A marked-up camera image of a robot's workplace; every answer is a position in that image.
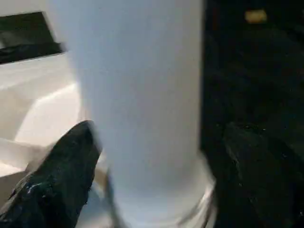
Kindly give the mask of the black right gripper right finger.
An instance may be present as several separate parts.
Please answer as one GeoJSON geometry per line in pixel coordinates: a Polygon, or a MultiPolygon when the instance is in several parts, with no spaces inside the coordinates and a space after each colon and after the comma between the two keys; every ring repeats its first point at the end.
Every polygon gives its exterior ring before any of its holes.
{"type": "Polygon", "coordinates": [[[223,140],[243,191],[264,228],[304,226],[304,162],[253,125],[228,123],[223,140]]]}

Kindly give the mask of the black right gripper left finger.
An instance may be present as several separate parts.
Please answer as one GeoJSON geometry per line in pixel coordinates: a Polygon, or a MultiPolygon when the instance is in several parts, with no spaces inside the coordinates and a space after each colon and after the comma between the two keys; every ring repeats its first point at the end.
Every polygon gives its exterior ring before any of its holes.
{"type": "Polygon", "coordinates": [[[87,203],[100,151],[82,121],[14,188],[0,209],[2,228],[74,228],[87,203]]]}

